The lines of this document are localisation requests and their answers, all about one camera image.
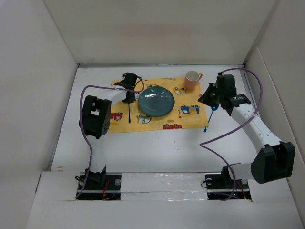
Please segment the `blue metal fork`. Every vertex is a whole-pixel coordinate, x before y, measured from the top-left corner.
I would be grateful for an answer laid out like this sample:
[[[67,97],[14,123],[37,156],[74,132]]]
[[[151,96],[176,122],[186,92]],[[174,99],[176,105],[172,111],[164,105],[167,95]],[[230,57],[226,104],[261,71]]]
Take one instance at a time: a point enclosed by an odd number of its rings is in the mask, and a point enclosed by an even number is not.
[[[128,103],[128,123],[131,123],[130,103]]]

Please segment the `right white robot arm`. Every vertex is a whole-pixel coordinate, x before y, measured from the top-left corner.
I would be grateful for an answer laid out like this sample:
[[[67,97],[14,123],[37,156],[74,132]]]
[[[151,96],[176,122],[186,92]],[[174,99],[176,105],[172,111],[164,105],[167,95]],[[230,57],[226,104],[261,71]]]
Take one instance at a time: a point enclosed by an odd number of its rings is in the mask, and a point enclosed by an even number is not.
[[[295,147],[283,142],[264,124],[244,94],[237,94],[235,78],[230,74],[219,75],[210,83],[198,100],[213,107],[221,106],[247,134],[257,155],[252,163],[224,166],[221,184],[231,188],[238,180],[255,180],[259,184],[287,178],[292,175]]]

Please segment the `teal ceramic plate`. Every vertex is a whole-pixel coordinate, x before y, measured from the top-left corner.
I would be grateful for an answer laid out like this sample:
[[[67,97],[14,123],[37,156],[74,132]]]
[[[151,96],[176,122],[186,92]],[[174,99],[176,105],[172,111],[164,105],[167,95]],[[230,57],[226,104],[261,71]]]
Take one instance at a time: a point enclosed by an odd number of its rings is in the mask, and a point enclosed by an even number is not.
[[[153,86],[140,93],[139,109],[151,117],[163,117],[169,114],[175,105],[174,95],[164,87]]]

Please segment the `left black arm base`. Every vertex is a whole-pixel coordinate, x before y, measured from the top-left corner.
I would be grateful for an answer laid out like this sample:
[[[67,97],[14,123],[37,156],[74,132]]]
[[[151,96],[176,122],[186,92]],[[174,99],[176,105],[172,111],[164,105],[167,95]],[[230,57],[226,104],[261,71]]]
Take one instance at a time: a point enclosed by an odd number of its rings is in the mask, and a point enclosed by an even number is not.
[[[76,195],[78,196],[76,198],[77,200],[121,200],[121,174],[107,174],[106,180],[103,182],[103,184],[87,180],[84,190],[81,192],[84,177],[85,175],[75,177],[75,179],[78,181],[76,192]]]

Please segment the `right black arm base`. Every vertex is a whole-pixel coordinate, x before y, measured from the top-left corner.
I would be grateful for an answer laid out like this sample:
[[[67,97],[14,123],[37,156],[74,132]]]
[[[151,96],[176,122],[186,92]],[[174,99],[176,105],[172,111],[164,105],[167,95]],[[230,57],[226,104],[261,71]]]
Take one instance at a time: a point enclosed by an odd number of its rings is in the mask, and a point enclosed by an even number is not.
[[[205,173],[201,187],[207,191],[208,200],[224,201],[230,197],[231,192],[232,200],[252,200],[247,180],[237,179],[234,185],[230,171],[228,166],[224,166],[221,172]]]

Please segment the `yellow car-print cloth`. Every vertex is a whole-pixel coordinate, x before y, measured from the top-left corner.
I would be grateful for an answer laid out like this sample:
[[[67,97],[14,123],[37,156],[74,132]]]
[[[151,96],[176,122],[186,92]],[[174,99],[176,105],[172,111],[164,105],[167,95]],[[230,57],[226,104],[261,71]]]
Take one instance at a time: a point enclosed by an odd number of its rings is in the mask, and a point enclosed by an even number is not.
[[[110,133],[171,130],[182,128],[202,128],[208,126],[205,105],[198,102],[202,95],[198,83],[194,90],[184,87],[184,78],[145,79],[146,88],[160,86],[168,89],[175,99],[173,110],[163,117],[151,117],[138,107],[138,98],[130,104],[131,123],[128,123],[128,104],[117,103],[111,108]]]

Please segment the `pink ceramic mug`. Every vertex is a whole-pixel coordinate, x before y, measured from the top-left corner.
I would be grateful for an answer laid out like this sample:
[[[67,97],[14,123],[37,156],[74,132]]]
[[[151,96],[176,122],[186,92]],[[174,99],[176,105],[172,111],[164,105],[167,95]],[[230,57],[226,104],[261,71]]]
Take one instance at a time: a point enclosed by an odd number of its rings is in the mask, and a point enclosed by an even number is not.
[[[184,86],[186,90],[193,90],[201,80],[203,74],[196,71],[188,71],[184,78]]]

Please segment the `blue metal spoon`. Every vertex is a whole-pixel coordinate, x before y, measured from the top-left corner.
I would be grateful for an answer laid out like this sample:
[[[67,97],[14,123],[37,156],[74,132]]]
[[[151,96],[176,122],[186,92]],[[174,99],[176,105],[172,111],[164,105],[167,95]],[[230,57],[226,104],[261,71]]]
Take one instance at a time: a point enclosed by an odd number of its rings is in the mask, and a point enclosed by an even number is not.
[[[212,115],[213,115],[214,111],[216,111],[216,110],[218,109],[218,107],[219,107],[218,104],[217,104],[216,106],[212,106],[212,107],[211,107],[211,113],[210,113],[210,116],[209,116],[209,118],[208,118],[208,123],[210,123],[210,120],[211,120],[211,118],[212,118]],[[208,130],[208,126],[206,126],[206,127],[204,128],[204,131],[203,131],[203,132],[206,133],[207,130]]]

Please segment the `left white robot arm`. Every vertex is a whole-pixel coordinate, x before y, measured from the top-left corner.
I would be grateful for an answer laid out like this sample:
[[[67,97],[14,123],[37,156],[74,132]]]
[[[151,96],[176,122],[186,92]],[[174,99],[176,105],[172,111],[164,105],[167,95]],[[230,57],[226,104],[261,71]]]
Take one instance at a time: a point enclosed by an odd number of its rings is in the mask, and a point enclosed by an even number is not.
[[[106,92],[103,94],[103,98],[92,95],[85,96],[85,91],[89,88],[102,89]],[[84,178],[79,178],[80,182],[85,183],[89,179],[93,159],[93,147],[88,136],[93,136],[98,140],[105,135],[110,127],[112,105],[118,102],[133,103],[135,94],[143,90],[143,79],[134,73],[124,73],[122,80],[115,83],[114,87],[87,85],[83,88],[79,102],[79,126],[89,147],[90,156],[88,168],[85,170]]]

